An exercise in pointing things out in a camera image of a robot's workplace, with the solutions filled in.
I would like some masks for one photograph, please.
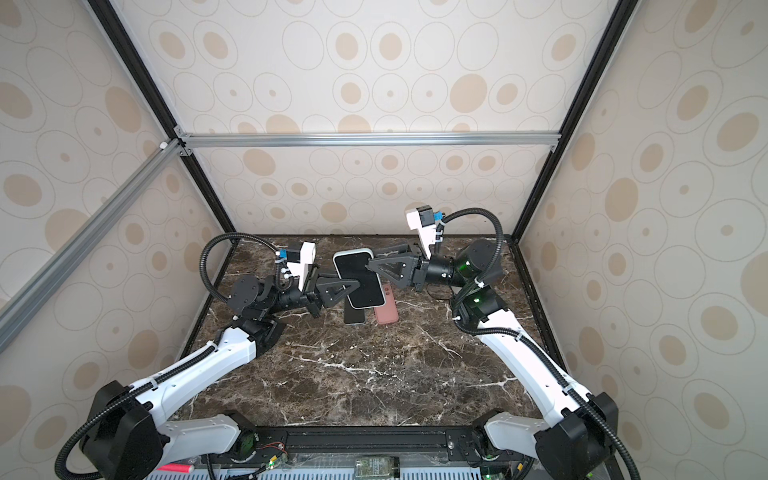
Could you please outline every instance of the smartphone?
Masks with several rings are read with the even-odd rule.
[[[333,265],[339,278],[358,280],[360,287],[352,292],[347,299],[354,309],[373,308],[384,305],[384,289],[378,273],[368,270],[366,266],[373,258],[369,248],[357,248],[333,254]]]
[[[376,315],[376,323],[379,325],[389,325],[390,323],[397,322],[400,318],[397,313],[395,296],[392,294],[392,286],[388,283],[384,284],[384,298],[386,303],[373,309],[373,313]]]
[[[349,297],[344,299],[344,323],[346,325],[360,325],[366,322],[366,310],[354,309],[349,305]]]

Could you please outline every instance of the red cylindrical object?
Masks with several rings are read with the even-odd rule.
[[[194,465],[182,465],[180,463],[169,463],[168,465],[163,465],[162,467],[158,468],[158,470],[162,470],[163,472],[192,473],[192,471],[194,470]]]

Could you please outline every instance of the robotic arm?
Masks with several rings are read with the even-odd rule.
[[[445,225],[441,213],[420,207],[406,212],[406,218],[419,233],[421,248],[403,245],[379,252],[368,262],[367,269],[401,288],[412,286],[422,291],[429,283],[451,286],[455,292],[452,310],[456,326],[478,335],[502,359],[543,415],[543,420],[508,412],[484,415],[476,429],[475,447],[480,456],[492,458],[500,451],[514,450],[538,458],[554,480],[565,480],[584,478],[616,449],[621,453],[624,446],[614,433],[617,407],[613,400],[605,393],[592,396],[556,366],[488,285],[503,276],[498,261],[501,235],[496,245],[475,240],[454,258],[429,251],[442,239],[442,228],[436,228],[438,222]],[[204,256],[214,242],[227,235],[213,239]],[[252,275],[241,277],[229,296],[219,293],[236,315],[216,340],[131,386],[111,382],[102,387],[94,397],[88,422],[65,443],[57,457],[55,470],[59,478],[95,480],[104,476],[107,480],[133,480],[144,478],[158,465],[196,455],[226,453],[235,462],[253,455],[254,427],[237,412],[185,422],[169,418],[222,376],[274,346],[284,328],[275,313],[306,308],[317,318],[322,308],[336,305],[360,287],[358,280],[321,272],[314,264],[312,243],[305,242],[300,249],[273,249],[277,266],[283,261],[288,265],[276,272],[298,276],[299,281],[282,290],[275,276],[264,280]],[[98,472],[78,475],[66,469],[68,454],[77,442]]]

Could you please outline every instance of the wall pattern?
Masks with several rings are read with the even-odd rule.
[[[615,0],[113,0],[195,133],[557,130]]]
[[[0,478],[54,478],[105,383],[176,360],[207,293],[197,263],[220,229],[173,161],[0,354]],[[210,258],[213,276],[227,252]],[[75,449],[71,469],[93,472]]]
[[[412,233],[405,210],[484,207],[511,232],[546,145],[198,149],[238,230],[264,234]],[[447,233],[492,233],[468,215]]]
[[[522,248],[649,480],[765,478],[768,3],[649,0]]]
[[[75,0],[0,2],[0,308],[164,135]]]

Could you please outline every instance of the wall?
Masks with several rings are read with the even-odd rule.
[[[645,479],[765,478],[768,4],[644,3],[522,241]]]
[[[405,210],[492,211],[511,229],[533,188],[546,145],[198,149],[238,230],[251,233],[412,233]],[[449,233],[492,233],[485,218]]]
[[[173,160],[0,353],[0,478],[54,478],[53,459],[105,383],[176,360],[207,293],[200,250],[220,229]],[[214,249],[215,275],[227,245]],[[72,468],[93,472],[75,449]]]
[[[195,133],[557,130],[615,2],[120,0]]]
[[[0,14],[0,307],[164,135],[74,0]]]

